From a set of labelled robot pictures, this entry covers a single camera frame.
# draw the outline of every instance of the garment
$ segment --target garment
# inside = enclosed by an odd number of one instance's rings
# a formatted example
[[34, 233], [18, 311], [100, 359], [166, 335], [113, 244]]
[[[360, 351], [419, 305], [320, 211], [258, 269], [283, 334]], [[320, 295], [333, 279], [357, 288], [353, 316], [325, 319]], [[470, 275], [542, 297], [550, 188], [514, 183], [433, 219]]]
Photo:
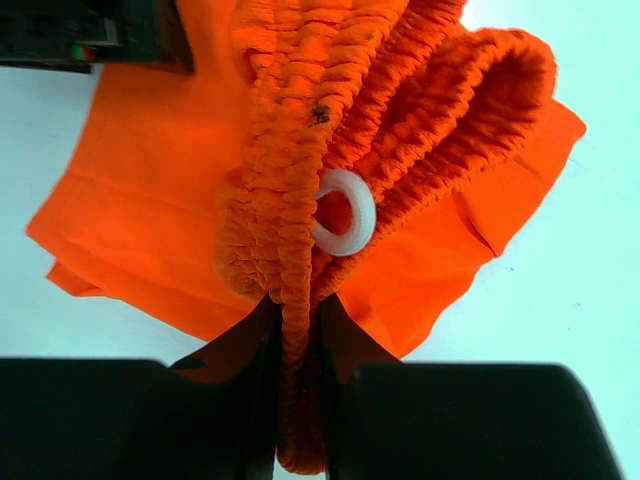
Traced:
[[[337, 290], [405, 355], [503, 251], [584, 133], [552, 101], [548, 47], [520, 31], [466, 32], [463, 3], [179, 2], [197, 75], [108, 66], [73, 161], [29, 226], [65, 290], [122, 299], [205, 340], [266, 291], [283, 303], [278, 453], [292, 471], [322, 468], [317, 303]], [[337, 230], [349, 221], [340, 198], [314, 200], [332, 168], [364, 178], [378, 209], [373, 241], [345, 258], [310, 235], [314, 215]]]

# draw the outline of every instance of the black object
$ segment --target black object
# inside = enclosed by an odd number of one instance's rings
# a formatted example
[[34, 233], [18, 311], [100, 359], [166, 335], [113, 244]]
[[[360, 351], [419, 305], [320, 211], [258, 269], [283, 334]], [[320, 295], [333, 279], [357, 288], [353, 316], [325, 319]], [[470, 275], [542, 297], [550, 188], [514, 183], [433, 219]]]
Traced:
[[90, 72], [110, 62], [193, 73], [175, 0], [0, 0], [0, 65]]
[[320, 308], [330, 479], [621, 478], [566, 368], [402, 364]]
[[[404, 365], [319, 318], [331, 480], [621, 478], [566, 369]], [[1, 360], [0, 479], [272, 478], [281, 321], [267, 297], [171, 369]]]

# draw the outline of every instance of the orange waistband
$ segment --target orange waistband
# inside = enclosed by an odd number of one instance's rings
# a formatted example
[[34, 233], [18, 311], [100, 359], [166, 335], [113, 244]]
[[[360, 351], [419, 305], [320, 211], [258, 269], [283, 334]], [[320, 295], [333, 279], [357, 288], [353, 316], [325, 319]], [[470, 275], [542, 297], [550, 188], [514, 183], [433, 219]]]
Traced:
[[[220, 194], [216, 263], [236, 291], [283, 304], [278, 453], [289, 470], [323, 466], [303, 388], [318, 302], [411, 215], [519, 154], [551, 103], [549, 48], [521, 31], [466, 32], [463, 4], [262, 0], [236, 12], [252, 128]], [[314, 215], [348, 222], [348, 206], [314, 199], [333, 168], [367, 182], [378, 215], [368, 247], [344, 258], [311, 238]]]

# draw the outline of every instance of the plastic ring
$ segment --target plastic ring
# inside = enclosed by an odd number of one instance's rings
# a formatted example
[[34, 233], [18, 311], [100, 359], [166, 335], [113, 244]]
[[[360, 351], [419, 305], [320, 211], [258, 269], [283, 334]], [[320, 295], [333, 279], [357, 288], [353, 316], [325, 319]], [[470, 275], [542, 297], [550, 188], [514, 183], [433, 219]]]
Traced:
[[351, 227], [335, 235], [317, 223], [311, 236], [316, 245], [335, 257], [346, 257], [362, 250], [376, 228], [376, 203], [365, 181], [349, 170], [329, 170], [320, 179], [316, 200], [331, 192], [342, 192], [351, 204]]

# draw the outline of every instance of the white table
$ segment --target white table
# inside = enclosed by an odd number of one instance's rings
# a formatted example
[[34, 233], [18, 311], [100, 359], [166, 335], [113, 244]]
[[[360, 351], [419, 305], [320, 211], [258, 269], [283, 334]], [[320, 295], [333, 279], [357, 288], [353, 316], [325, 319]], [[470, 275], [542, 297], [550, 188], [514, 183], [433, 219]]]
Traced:
[[[557, 98], [589, 132], [504, 256], [408, 360], [566, 364], [626, 475], [640, 478], [640, 7], [612, 4], [471, 0], [471, 28], [522, 27], [551, 44]], [[67, 296], [44, 280], [51, 258], [24, 235], [70, 158], [96, 80], [0, 69], [0, 356], [170, 363], [202, 342], [122, 303]]]

